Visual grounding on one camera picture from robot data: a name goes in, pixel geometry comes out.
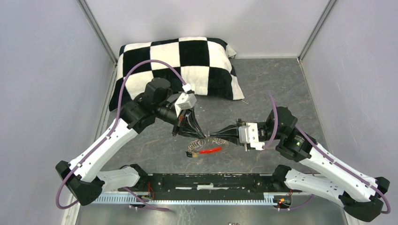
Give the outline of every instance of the gray floor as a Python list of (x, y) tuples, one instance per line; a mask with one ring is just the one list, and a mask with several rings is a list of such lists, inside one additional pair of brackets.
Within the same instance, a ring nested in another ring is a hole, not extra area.
[[(308, 196), (294, 196), (293, 206)], [(346, 225), (342, 209), (314, 198), (298, 210), (277, 212), (272, 206), (162, 205), (171, 212), (135, 211), (126, 205), (91, 204), (80, 209), (77, 225)]]
[[(296, 59), (231, 61), (245, 99), (230, 101), (197, 96), (197, 120), (205, 133), (234, 124), (238, 118), (264, 121), (271, 111), (268, 99), (271, 94), (280, 106), (287, 106), (291, 110), (299, 119), (298, 124), (309, 135), (324, 144), (319, 120)], [(244, 152), (243, 147), (231, 145), (223, 146), (219, 153), (188, 158), (185, 151), (193, 139), (172, 137), (171, 130), (171, 125), (158, 120), (120, 149), (102, 170), (114, 170), (134, 163), (148, 173), (272, 173), (278, 164), (304, 169), (304, 166), (280, 156), (274, 149), (277, 142), (263, 151)]]

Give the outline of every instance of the black and white checkered fabric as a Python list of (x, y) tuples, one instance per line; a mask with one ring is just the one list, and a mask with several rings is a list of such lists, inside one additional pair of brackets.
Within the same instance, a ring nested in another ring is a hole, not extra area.
[[(217, 96), (230, 100), (243, 99), (234, 67), (228, 58), (236, 52), (223, 40), (206, 37), (182, 37), (172, 40), (124, 45), (120, 48), (117, 81), (109, 109), (117, 107), (123, 78), (133, 66), (145, 60), (161, 60), (181, 74), (198, 95)], [(172, 90), (183, 91), (181, 81), (165, 65), (147, 63), (138, 67), (126, 82), (122, 105), (145, 90), (154, 77), (165, 78)]]

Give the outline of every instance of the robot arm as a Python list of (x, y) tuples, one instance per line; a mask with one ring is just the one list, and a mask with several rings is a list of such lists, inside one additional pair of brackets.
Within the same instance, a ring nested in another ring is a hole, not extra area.
[[(130, 166), (108, 172), (100, 172), (100, 169), (123, 145), (153, 124), (156, 118), (172, 124), (173, 135), (205, 137), (195, 119), (194, 94), (182, 93), (172, 103), (167, 101), (171, 94), (170, 83), (167, 80), (153, 79), (147, 84), (144, 93), (123, 106), (120, 118), (117, 121), (115, 119), (106, 132), (86, 151), (69, 163), (61, 161), (57, 164), (55, 168), (63, 180), (77, 168), (66, 181), (66, 186), (81, 205), (90, 204), (103, 192), (132, 187), (137, 183), (139, 173)], [(115, 130), (109, 134), (115, 123)], [(102, 144), (87, 157), (100, 142)], [(84, 157), (87, 157), (84, 163), (80, 163)]]
[[(280, 140), (276, 150), (285, 158), (308, 166), (326, 177), (308, 176), (287, 166), (288, 169), (282, 169), (284, 166), (279, 165), (275, 172), (278, 179), (275, 181), (281, 190), (301, 190), (329, 199), (363, 221), (371, 221), (382, 212), (383, 202), (376, 189), (385, 194), (390, 185), (387, 179), (373, 178), (353, 169), (306, 134), (316, 144), (314, 147), (296, 127), (298, 120), (286, 107), (277, 107), (276, 111), (278, 125), (275, 139)], [(243, 145), (245, 151), (263, 150), (264, 142), (270, 140), (274, 121), (273, 112), (266, 122), (249, 123), (239, 119), (236, 125), (230, 125), (210, 136)]]

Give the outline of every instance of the gray speckled floor mat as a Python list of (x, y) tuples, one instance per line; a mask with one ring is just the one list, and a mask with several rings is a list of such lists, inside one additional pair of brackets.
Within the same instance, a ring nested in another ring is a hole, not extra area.
[[(296, 59), (231, 60), (245, 95), (241, 101), (197, 96), (195, 113), (205, 133), (218, 131), (245, 121), (264, 121), (272, 107), (268, 95), (280, 106), (287, 106), (298, 118), (306, 133), (325, 144), (308, 87)], [(111, 113), (108, 124), (115, 114)], [(242, 146), (231, 144), (221, 152), (188, 158), (185, 154), (193, 140), (172, 137), (172, 126), (161, 120), (147, 127), (139, 136), (123, 146), (102, 168), (118, 169), (125, 164), (139, 164), (147, 173), (272, 173), (278, 164), (302, 170), (301, 164), (280, 156), (274, 149), (276, 141), (266, 150), (244, 152)]]

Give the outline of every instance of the metal corner post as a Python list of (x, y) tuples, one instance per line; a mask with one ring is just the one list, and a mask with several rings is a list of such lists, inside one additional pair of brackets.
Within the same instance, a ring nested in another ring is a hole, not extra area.
[(95, 19), (87, 1), (86, 0), (77, 0), (77, 2), (80, 5), (80, 7), (82, 8), (83, 13), (87, 17), (88, 22), (92, 26), (92, 29), (94, 30), (94, 32), (97, 35), (98, 39), (100, 40), (101, 44), (104, 46), (104, 49), (105, 49), (108, 57), (116, 66), (117, 58), (116, 58), (115, 54), (113, 53), (112, 48), (109, 45), (107, 39), (105, 38), (105, 35), (101, 30), (101, 27), (98, 25), (98, 22)]
[(311, 32), (306, 44), (304, 45), (303, 50), (301, 50), (300, 55), (298, 56), (299, 61), (303, 60), (304, 57), (306, 56), (308, 50), (315, 41), (316, 36), (318, 35), (319, 31), (321, 30), (323, 24), (325, 23), (326, 19), (328, 18), (330, 12), (332, 11), (337, 1), (338, 0), (329, 0), (329, 2), (326, 4), (326, 7), (322, 12), (321, 17), (319, 17), (319, 20), (316, 23), (313, 31)]

